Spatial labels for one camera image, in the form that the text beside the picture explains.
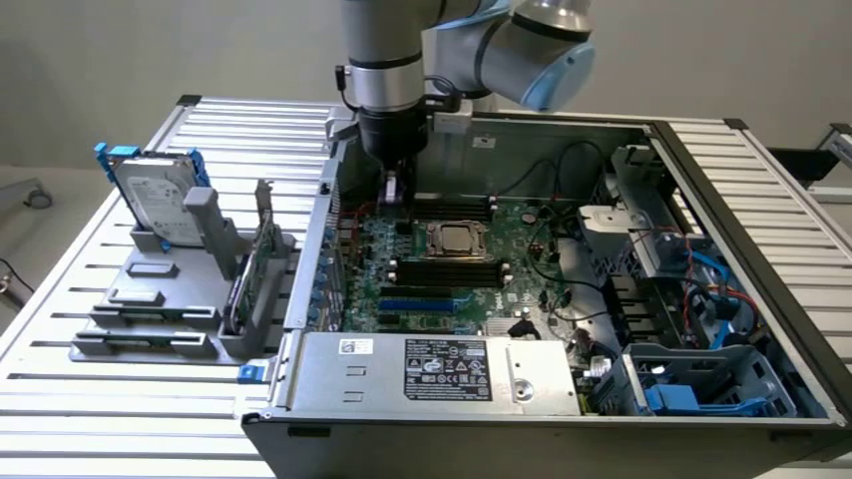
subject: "warning label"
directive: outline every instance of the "warning label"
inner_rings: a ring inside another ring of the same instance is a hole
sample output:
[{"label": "warning label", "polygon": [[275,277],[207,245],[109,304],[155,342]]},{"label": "warning label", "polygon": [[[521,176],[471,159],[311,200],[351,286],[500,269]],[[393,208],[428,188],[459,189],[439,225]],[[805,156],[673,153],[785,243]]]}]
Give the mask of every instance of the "warning label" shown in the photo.
[{"label": "warning label", "polygon": [[484,341],[407,339],[405,396],[412,401],[491,401]]}]

